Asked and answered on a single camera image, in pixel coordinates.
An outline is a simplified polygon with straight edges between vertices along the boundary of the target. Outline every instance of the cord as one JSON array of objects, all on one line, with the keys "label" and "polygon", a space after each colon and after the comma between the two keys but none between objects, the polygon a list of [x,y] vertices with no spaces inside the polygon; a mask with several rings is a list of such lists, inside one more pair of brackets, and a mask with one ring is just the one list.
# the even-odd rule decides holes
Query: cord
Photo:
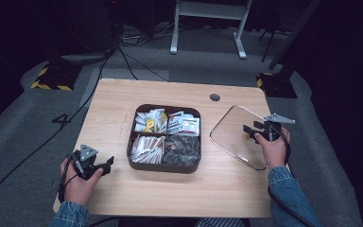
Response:
[{"label": "cord", "polygon": [[143,65],[143,66],[144,66],[147,70],[149,70],[149,72],[151,72],[151,73],[155,74],[156,76],[158,76],[159,78],[161,78],[161,79],[163,79],[163,80],[165,80],[165,81],[169,82],[169,80],[167,80],[167,79],[163,78],[162,76],[160,76],[159,74],[155,73],[154,71],[152,71],[152,69],[150,69],[148,66],[144,65],[143,63],[139,62],[139,61],[138,61],[138,60],[136,60],[134,57],[132,57],[132,56],[130,56],[130,55],[128,55],[128,54],[126,54],[126,53],[123,53],[123,54],[124,54],[125,56],[127,56],[127,57],[129,57],[129,58],[131,58],[131,59],[135,60],[137,63],[139,63],[139,64]]},{"label": "cord", "polygon": [[[276,129],[273,129],[273,130],[276,131],[282,137],[282,139],[285,141],[285,148],[286,148],[285,163],[287,164],[288,158],[289,158],[290,153],[291,153],[290,144],[288,143],[287,138],[285,137],[285,135],[283,133],[281,133],[280,131],[278,131]],[[293,216],[294,218],[296,218],[299,222],[301,222],[305,226],[314,227],[314,225],[311,222],[309,222],[307,219],[303,218],[302,216],[300,216],[299,214],[297,214],[296,212],[294,212],[293,210],[291,210],[290,208],[288,208],[287,206],[285,206],[279,199],[277,199],[275,197],[275,195],[273,195],[272,192],[270,191],[270,187],[269,186],[268,186],[268,194],[269,194],[270,198],[273,201],[276,202],[276,204],[278,204],[288,214],[290,214],[291,216]]]},{"label": "cord", "polygon": [[102,57],[82,59],[82,60],[72,60],[72,59],[66,59],[64,57],[61,57],[61,58],[70,64],[86,65],[86,64],[93,64],[93,63],[98,63],[100,61],[104,61],[106,58],[108,58],[108,55],[110,55],[110,53],[105,53]]},{"label": "cord", "polygon": [[[164,34],[168,29],[170,29],[172,26],[174,26],[175,23],[172,23],[170,24],[169,26],[165,27],[164,29],[162,29],[161,32],[157,33],[157,34],[154,34],[153,35],[153,39],[149,38],[147,35],[141,35],[141,34],[138,34],[137,31],[135,29],[129,29],[127,30],[127,32],[131,33],[132,31],[134,32],[134,34],[130,34],[129,36],[127,37],[123,37],[122,36],[122,42],[119,42],[122,46],[125,46],[125,47],[134,47],[134,46],[142,46],[142,45],[145,45],[151,41],[156,41],[156,40],[160,40],[162,39],[163,37],[165,36],[168,36],[168,35],[173,35],[173,32],[171,33],[167,33],[167,34]],[[127,39],[137,39],[137,42],[135,44],[131,44],[131,43],[126,43],[124,42],[124,40],[127,40]]]},{"label": "cord", "polygon": [[37,147],[34,151],[32,151],[31,153],[29,153],[27,155],[27,157],[25,159],[23,159],[19,164],[17,164],[10,172],[8,172],[1,180],[0,180],[0,185],[17,169],[19,168],[25,161],[27,161],[30,157],[32,157],[35,153],[37,153],[40,149],[42,149],[46,144],[48,144],[59,132],[61,132],[61,130],[64,129],[64,127],[67,126],[67,124],[70,123],[70,121],[82,110],[82,108],[87,104],[88,100],[93,96],[93,93],[95,92],[96,86],[98,84],[99,78],[102,77],[102,70],[103,67],[105,66],[106,62],[108,61],[109,57],[113,54],[114,50],[112,51],[112,53],[108,56],[108,58],[106,60],[104,60],[100,66],[99,66],[99,76],[98,76],[98,80],[95,83],[95,87],[94,90],[90,93],[89,97],[86,99],[86,101],[81,105],[81,107],[78,108],[78,110],[70,117],[69,121],[64,122],[60,128],[55,131],[45,142],[43,142],[39,147]]},{"label": "cord", "polygon": [[97,226],[97,225],[99,225],[99,224],[102,224],[102,223],[104,223],[104,222],[107,222],[107,221],[110,221],[110,220],[113,220],[113,219],[119,220],[119,218],[118,218],[118,217],[105,218],[105,219],[102,219],[102,220],[100,220],[100,221],[97,221],[96,223],[91,224],[91,225],[90,225],[90,227],[95,227],[95,226]]},{"label": "cord", "polygon": [[77,176],[77,174],[76,174],[75,176],[70,178],[69,181],[64,183],[64,181],[66,180],[67,169],[69,168],[72,160],[76,161],[77,159],[74,154],[69,154],[67,156],[66,166],[64,166],[64,170],[61,173],[60,185],[59,185],[59,189],[58,189],[58,200],[60,201],[60,203],[64,202],[64,191],[66,190],[66,186],[70,183],[70,181],[72,181]]},{"label": "cord", "polygon": [[82,115],[81,126],[84,124],[85,117],[87,116],[88,110]]},{"label": "cord", "polygon": [[66,19],[66,17],[64,16],[63,12],[61,11],[61,8],[59,7],[58,3],[56,0],[52,0],[52,2],[54,3],[55,7],[57,8],[61,18],[63,19],[64,23],[66,23],[67,28],[69,29],[70,33],[72,34],[72,36],[79,42],[79,44],[81,46],[83,46],[85,49],[89,50],[89,51],[93,51],[93,52],[98,52],[98,53],[107,53],[112,51],[116,45],[111,46],[110,48],[108,48],[107,50],[95,50],[95,47],[100,47],[100,46],[88,46],[86,44],[84,44],[84,42],[78,37],[78,35],[76,35],[76,32],[70,27],[70,24],[68,22],[68,20]]},{"label": "cord", "polygon": [[126,64],[128,65],[128,68],[129,68],[129,70],[130,70],[130,72],[131,72],[131,75],[132,75],[132,76],[133,76],[136,80],[139,80],[137,77],[135,77],[134,73],[132,72],[131,67],[130,67],[130,65],[129,65],[129,61],[128,61],[128,59],[126,58],[126,55],[125,55],[125,53],[123,52],[122,48],[120,48],[120,46],[119,46],[118,48],[119,48],[120,53],[122,53],[122,56],[123,56],[123,58],[124,58],[124,59],[125,59],[125,61],[126,61]]}]

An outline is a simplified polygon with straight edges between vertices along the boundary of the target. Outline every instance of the tabletop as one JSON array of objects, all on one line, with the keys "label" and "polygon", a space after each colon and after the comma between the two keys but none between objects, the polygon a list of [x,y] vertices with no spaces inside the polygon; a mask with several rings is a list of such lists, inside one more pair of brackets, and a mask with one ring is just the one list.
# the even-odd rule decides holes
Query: tabletop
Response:
[{"label": "tabletop", "polygon": [[[220,96],[213,101],[211,94]],[[126,155],[135,110],[143,104],[194,108],[200,113],[201,161],[190,174],[136,170]],[[254,171],[210,140],[210,132],[241,105],[268,115],[259,88],[102,79],[95,90],[75,149],[98,149],[95,164],[114,156],[110,174],[95,187],[88,208],[97,215],[268,218],[268,170]],[[54,202],[54,211],[60,203]]]}]

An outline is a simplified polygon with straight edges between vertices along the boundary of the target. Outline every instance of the yellow black tape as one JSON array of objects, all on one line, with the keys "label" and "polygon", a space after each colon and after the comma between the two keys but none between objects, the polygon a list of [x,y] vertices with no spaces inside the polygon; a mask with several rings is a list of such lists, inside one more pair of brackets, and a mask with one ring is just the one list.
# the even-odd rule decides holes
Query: yellow black tape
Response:
[{"label": "yellow black tape", "polygon": [[262,91],[265,92],[264,83],[261,80],[261,77],[263,77],[263,76],[265,76],[265,77],[266,76],[274,76],[274,74],[271,74],[271,73],[259,73],[259,74],[257,74],[257,76],[256,76],[257,86],[258,86],[259,89],[261,89]]},{"label": "yellow black tape", "polygon": [[62,77],[61,74],[55,73],[55,69],[51,69],[49,66],[49,64],[46,64],[43,67],[43,70],[31,84],[31,88],[73,91],[76,78]]}]

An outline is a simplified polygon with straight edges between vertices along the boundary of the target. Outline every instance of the metal stand leg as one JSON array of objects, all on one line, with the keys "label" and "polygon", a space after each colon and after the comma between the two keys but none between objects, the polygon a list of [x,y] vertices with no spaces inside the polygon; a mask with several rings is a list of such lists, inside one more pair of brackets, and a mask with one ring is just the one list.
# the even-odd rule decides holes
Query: metal stand leg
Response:
[{"label": "metal stand leg", "polygon": [[247,58],[247,55],[246,55],[246,51],[244,50],[243,44],[241,43],[240,38],[241,38],[241,34],[243,33],[244,25],[246,24],[246,21],[247,21],[247,17],[249,15],[251,2],[252,2],[251,0],[247,1],[246,9],[244,10],[243,17],[241,18],[238,32],[233,33],[233,38],[234,38],[235,46],[237,47],[238,55],[240,56],[240,59],[243,59],[243,60]]},{"label": "metal stand leg", "polygon": [[258,39],[258,42],[260,42],[262,40],[262,38],[264,37],[265,33],[267,33],[266,30],[264,31],[264,33],[262,33],[261,37]]},{"label": "metal stand leg", "polygon": [[180,3],[180,0],[178,0],[175,7],[175,27],[173,29],[172,44],[170,45],[170,54],[178,52]]},{"label": "metal stand leg", "polygon": [[275,31],[272,31],[272,35],[270,35],[270,40],[268,42],[267,49],[265,50],[264,57],[262,58],[261,62],[264,62],[265,57],[267,56],[268,49],[269,49],[270,43],[272,43],[272,39],[273,39],[274,35],[275,35]]}]

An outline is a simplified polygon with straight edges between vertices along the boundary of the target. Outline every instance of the hand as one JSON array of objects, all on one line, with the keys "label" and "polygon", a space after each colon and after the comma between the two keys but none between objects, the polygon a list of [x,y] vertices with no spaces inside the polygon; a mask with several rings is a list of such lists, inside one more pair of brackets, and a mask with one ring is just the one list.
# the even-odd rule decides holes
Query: hand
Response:
[{"label": "hand", "polygon": [[[63,162],[60,165],[61,174],[63,174],[67,160],[68,160],[67,158],[63,160]],[[73,163],[74,161],[70,163],[67,169],[66,179],[64,180],[63,183],[63,184],[68,183],[64,190],[64,200],[86,206],[90,198],[93,196],[94,187],[98,182],[99,178],[101,177],[103,169],[102,168],[98,169],[88,181],[84,181],[82,178],[77,176],[76,170],[73,167]]]},{"label": "hand", "polygon": [[[290,132],[287,129],[282,127],[282,131],[287,139],[287,142],[290,143]],[[256,133],[255,139],[261,145],[262,152],[264,154],[265,161],[267,162],[269,170],[273,169],[277,166],[285,166],[285,141],[282,136],[275,141],[269,142],[266,138],[264,138],[260,133]]]}]

